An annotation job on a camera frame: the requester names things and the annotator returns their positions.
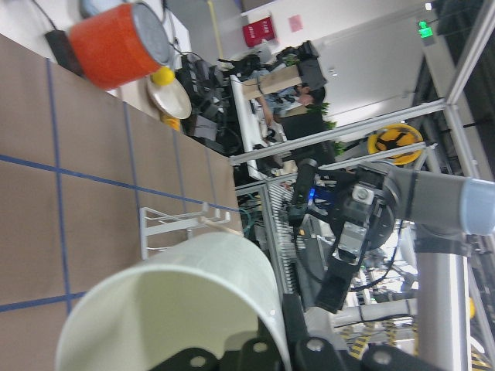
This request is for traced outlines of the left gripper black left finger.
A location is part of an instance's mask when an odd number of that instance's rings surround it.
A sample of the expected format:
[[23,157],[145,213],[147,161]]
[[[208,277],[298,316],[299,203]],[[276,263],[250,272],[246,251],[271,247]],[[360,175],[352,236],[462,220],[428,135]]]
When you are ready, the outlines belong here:
[[221,358],[201,348],[184,349],[161,363],[153,366],[156,370],[284,370],[282,358],[273,341],[250,339],[240,350],[228,350]]

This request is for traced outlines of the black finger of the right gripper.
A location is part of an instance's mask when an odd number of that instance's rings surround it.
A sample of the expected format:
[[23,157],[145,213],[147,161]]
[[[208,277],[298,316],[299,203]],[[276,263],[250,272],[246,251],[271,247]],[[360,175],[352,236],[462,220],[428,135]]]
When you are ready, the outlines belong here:
[[345,222],[327,258],[327,270],[315,306],[336,314],[350,290],[366,250],[366,228]]

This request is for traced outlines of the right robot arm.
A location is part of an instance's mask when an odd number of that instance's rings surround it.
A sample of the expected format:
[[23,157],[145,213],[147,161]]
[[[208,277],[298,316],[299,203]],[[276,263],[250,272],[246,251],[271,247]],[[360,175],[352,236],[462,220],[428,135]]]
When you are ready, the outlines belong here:
[[414,223],[418,354],[444,370],[472,367],[466,237],[494,230],[494,184],[393,165],[361,165],[324,220],[336,236],[316,305],[339,311],[364,254],[392,222]]

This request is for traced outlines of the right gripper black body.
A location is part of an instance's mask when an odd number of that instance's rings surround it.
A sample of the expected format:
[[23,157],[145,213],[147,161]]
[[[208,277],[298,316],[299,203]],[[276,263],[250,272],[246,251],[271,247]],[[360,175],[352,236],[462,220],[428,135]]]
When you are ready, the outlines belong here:
[[381,167],[360,165],[353,173],[338,175],[330,212],[336,253],[364,255],[383,245],[391,235],[397,200]]

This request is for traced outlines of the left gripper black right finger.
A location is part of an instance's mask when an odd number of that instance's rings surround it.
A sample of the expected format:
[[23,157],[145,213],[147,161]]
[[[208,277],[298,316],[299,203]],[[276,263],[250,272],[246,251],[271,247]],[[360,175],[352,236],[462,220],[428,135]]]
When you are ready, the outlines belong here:
[[348,370],[341,338],[331,331],[308,330],[297,294],[283,294],[282,312],[292,370]]

